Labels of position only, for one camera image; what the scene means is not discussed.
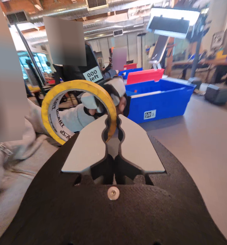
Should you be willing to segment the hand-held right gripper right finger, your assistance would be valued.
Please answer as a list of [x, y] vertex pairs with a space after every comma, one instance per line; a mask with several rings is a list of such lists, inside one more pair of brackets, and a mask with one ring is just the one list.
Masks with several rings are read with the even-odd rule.
[[141, 173], [164, 173], [165, 168], [147, 134], [138, 124], [118, 115], [119, 156]]

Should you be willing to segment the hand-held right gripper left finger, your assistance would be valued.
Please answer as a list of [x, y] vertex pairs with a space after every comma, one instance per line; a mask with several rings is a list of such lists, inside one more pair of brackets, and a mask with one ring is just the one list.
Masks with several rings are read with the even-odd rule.
[[89, 173], [94, 164], [107, 155], [108, 116], [103, 115], [84, 127], [61, 171], [64, 173]]

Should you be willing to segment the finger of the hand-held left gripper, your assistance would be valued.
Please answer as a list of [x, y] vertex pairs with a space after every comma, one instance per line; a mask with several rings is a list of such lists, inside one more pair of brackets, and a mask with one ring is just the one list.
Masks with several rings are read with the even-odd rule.
[[109, 93], [115, 106], [119, 105], [120, 99], [126, 94], [126, 89], [122, 78], [113, 78], [105, 82], [104, 89]]
[[96, 113], [103, 113], [104, 106], [103, 103], [95, 97], [93, 94], [88, 92], [81, 92], [78, 96], [81, 103], [87, 108], [91, 110], [96, 110]]

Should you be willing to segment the yellow tape roll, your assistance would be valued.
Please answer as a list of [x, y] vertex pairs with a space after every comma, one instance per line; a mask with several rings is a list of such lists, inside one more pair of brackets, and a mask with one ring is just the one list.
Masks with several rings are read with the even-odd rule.
[[87, 80], [73, 80], [63, 82], [53, 87], [44, 97], [41, 106], [41, 117], [49, 135], [59, 144], [65, 144], [74, 133], [70, 131], [59, 114], [59, 103], [69, 91], [83, 91], [95, 96], [106, 108], [109, 115], [108, 138], [112, 137], [117, 127], [117, 113], [114, 102], [109, 93], [96, 84]]

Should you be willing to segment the blue plastic bin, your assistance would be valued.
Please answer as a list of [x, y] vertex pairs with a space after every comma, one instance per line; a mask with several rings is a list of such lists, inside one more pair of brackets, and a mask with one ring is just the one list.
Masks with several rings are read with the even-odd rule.
[[182, 116], [196, 85], [187, 80], [166, 77], [158, 82], [147, 81], [125, 85], [128, 96], [162, 91], [160, 94], [131, 98], [128, 118], [137, 124]]

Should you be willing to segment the person's left forearm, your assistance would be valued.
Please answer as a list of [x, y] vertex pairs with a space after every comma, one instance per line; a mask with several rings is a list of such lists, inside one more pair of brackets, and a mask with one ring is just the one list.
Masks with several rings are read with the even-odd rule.
[[[27, 99], [27, 101], [29, 115], [25, 116], [25, 122], [29, 123], [29, 127], [33, 128], [35, 133], [49, 135], [42, 122], [41, 107], [37, 106], [30, 99]], [[95, 118], [88, 113], [87, 108], [83, 104], [79, 104], [75, 108], [61, 111], [59, 115], [65, 126], [74, 133], [81, 131], [95, 120]]]

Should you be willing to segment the background wooden desk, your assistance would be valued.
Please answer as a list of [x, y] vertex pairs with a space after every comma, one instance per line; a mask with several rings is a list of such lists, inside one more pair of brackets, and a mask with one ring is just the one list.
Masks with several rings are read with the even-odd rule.
[[[172, 63], [172, 69], [178, 68], [182, 69], [185, 66], [192, 66], [193, 60], [185, 60], [185, 61], [177, 61]], [[208, 64], [208, 65], [225, 65], [227, 66], [227, 59], [226, 58], [221, 58], [221, 59], [213, 59], [213, 60], [201, 60], [199, 61], [198, 64]]]

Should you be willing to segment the person's left hand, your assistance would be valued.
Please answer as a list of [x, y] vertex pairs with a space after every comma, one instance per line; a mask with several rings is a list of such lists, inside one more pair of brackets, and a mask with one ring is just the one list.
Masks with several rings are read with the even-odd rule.
[[[125, 97], [122, 97], [120, 99], [119, 105], [115, 107], [116, 108], [116, 114], [117, 115], [120, 115], [120, 114], [123, 115], [126, 105], [127, 105], [127, 100]], [[104, 106], [104, 112], [103, 113], [96, 113], [96, 110], [87, 109], [85, 106], [84, 106], [84, 110], [86, 111], [86, 114], [93, 116], [95, 119], [100, 118], [102, 115], [108, 114], [105, 106]]]

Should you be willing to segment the black board with wooden rim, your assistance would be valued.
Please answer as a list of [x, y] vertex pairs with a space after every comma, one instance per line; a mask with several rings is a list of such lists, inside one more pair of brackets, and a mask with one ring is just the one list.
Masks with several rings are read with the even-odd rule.
[[158, 37], [157, 42], [155, 43], [155, 46], [150, 47], [149, 55], [148, 55], [150, 64], [160, 63], [164, 55], [164, 52], [166, 50], [169, 39], [170, 39], [169, 36], [160, 35]]

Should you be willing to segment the white ceiling air vent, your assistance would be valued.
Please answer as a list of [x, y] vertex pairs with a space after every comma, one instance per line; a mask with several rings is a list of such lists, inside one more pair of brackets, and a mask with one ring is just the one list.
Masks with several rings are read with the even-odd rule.
[[108, 0], [86, 0], [88, 11], [108, 8]]

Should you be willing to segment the black overhead pole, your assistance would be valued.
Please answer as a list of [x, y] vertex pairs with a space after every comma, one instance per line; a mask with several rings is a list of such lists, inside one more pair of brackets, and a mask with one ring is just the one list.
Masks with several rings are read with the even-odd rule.
[[27, 43], [25, 37], [23, 36], [22, 32], [20, 31], [19, 27], [17, 26], [17, 23], [14, 23], [14, 26], [16, 27], [17, 32], [18, 32], [18, 34], [19, 34], [21, 40], [23, 41], [23, 44], [24, 44], [24, 46], [26, 47], [26, 50], [27, 50], [27, 52], [28, 52], [28, 55], [29, 55], [29, 57], [30, 57], [30, 59], [31, 59], [33, 65], [34, 65], [34, 70], [36, 71], [37, 77], [38, 77], [39, 80], [40, 80], [40, 81], [38, 82], [38, 84], [39, 84], [41, 93], [42, 93], [43, 96], [45, 97], [45, 95], [46, 95], [45, 90], [44, 90], [45, 79], [43, 78], [42, 73], [41, 73], [41, 71], [40, 71], [39, 67], [37, 66], [37, 63], [36, 63], [36, 61], [35, 61], [35, 59], [34, 59], [33, 53], [32, 53], [32, 51], [31, 51], [31, 49], [30, 49], [30, 47], [29, 47], [29, 45], [28, 45], [28, 43]]

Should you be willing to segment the dark grey power adapter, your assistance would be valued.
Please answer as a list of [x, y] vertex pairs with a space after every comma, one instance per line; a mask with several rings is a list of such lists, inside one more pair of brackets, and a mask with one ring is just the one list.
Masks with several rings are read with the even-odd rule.
[[198, 77], [191, 77], [188, 79], [188, 82], [191, 84], [195, 84], [196, 85], [195, 89], [197, 89], [197, 90], [200, 89], [200, 86], [202, 84], [201, 78], [198, 78]]
[[216, 86], [209, 84], [204, 94], [206, 101], [214, 105], [225, 105], [227, 103], [227, 86]]

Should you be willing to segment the light panel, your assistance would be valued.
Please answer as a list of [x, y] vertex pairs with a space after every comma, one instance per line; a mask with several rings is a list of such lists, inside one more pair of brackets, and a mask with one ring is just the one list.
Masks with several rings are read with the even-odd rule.
[[199, 18], [197, 10], [153, 7], [146, 31], [157, 35], [185, 39], [190, 26]]

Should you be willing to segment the black tripod pole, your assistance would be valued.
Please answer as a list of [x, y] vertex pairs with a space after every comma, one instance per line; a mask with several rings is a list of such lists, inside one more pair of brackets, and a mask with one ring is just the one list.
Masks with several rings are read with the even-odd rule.
[[203, 33], [204, 33], [205, 23], [206, 23], [206, 16], [203, 16], [203, 17], [201, 17], [200, 21], [198, 22], [198, 25], [196, 28], [195, 37], [197, 38], [197, 44], [196, 44], [196, 51], [195, 51], [195, 56], [194, 56], [193, 63], [192, 63], [190, 77], [195, 77], [195, 71], [196, 71], [198, 63], [199, 63], [200, 46], [201, 46], [202, 38], [204, 36]]

